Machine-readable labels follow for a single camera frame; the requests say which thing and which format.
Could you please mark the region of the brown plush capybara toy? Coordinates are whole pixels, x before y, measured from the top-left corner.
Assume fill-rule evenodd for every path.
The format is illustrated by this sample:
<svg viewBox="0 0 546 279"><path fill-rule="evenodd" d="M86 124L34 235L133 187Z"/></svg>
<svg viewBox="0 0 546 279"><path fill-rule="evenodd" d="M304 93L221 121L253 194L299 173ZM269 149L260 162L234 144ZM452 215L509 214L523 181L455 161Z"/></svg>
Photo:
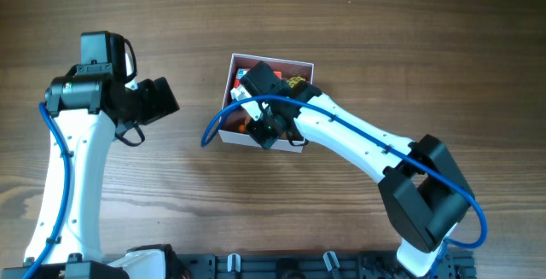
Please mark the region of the brown plush capybara toy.
<svg viewBox="0 0 546 279"><path fill-rule="evenodd" d="M239 133L241 134L246 134L247 133L247 126L248 124L252 121L253 119L250 117L250 116L247 116L244 121L239 124L237 130Z"/></svg>

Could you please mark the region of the white box pink interior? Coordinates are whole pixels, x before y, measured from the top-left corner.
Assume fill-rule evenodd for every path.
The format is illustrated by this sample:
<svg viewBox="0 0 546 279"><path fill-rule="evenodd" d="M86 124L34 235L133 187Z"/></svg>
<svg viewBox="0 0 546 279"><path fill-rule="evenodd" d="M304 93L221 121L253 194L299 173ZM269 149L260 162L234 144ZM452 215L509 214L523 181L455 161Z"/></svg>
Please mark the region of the white box pink interior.
<svg viewBox="0 0 546 279"><path fill-rule="evenodd" d="M282 78L302 77L312 84L314 79L314 64L304 61L290 61L263 57L257 55L245 55L234 53L231 56L227 83L224 91L222 108L228 107L232 102L230 94L235 84L236 73L240 68L252 68L260 61L268 64L274 71L282 74ZM239 127L247 120L248 114L244 109L233 112L225 121L218 134L224 143L260 148L260 146L248 135L241 133Z"/></svg>

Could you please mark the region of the yellow toy wheel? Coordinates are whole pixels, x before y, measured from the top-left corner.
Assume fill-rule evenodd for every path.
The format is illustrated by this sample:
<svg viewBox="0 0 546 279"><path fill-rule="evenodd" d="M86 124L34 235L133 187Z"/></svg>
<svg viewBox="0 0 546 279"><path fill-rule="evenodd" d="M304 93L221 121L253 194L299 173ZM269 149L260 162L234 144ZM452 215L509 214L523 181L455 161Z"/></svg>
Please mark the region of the yellow toy wheel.
<svg viewBox="0 0 546 279"><path fill-rule="evenodd" d="M303 77L300 77L300 76L294 76L294 77L291 77L287 80L288 82L288 85L291 87L291 88L294 88L298 83L300 82L305 82L305 78Z"/></svg>

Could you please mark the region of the red toy truck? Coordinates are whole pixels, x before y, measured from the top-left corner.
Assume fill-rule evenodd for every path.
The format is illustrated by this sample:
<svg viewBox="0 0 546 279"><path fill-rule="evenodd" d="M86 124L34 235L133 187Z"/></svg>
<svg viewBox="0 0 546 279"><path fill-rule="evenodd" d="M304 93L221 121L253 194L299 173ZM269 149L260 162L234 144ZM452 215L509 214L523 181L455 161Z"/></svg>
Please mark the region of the red toy truck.
<svg viewBox="0 0 546 279"><path fill-rule="evenodd" d="M247 74L249 68L238 68L235 71L235 80L233 83L234 88L238 88L241 85L241 79Z"/></svg>

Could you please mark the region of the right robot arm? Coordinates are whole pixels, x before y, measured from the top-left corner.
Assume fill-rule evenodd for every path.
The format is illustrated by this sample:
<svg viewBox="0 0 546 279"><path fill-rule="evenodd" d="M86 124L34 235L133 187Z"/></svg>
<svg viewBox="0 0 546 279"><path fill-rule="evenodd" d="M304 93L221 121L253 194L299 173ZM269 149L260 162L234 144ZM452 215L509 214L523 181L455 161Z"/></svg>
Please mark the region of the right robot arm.
<svg viewBox="0 0 546 279"><path fill-rule="evenodd" d="M398 262L412 275L430 274L473 192L436 137L416 142L378 129L340 108L301 78L280 78L261 61L230 91L249 114L248 135L269 149L281 137L315 142L348 160L378 185L387 216L402 238Z"/></svg>

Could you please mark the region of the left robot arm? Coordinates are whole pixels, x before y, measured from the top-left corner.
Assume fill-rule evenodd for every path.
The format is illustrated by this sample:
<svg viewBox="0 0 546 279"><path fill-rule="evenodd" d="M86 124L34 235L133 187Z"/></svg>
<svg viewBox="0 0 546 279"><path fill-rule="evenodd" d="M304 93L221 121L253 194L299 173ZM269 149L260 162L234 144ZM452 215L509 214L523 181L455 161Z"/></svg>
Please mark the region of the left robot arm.
<svg viewBox="0 0 546 279"><path fill-rule="evenodd" d="M137 278L168 276L170 247L104 261L99 217L103 175L113 141L179 106L165 78L136 82L131 42L108 31L84 32L80 62L56 77L39 112L50 132L49 166L38 222L20 267L3 278Z"/></svg>

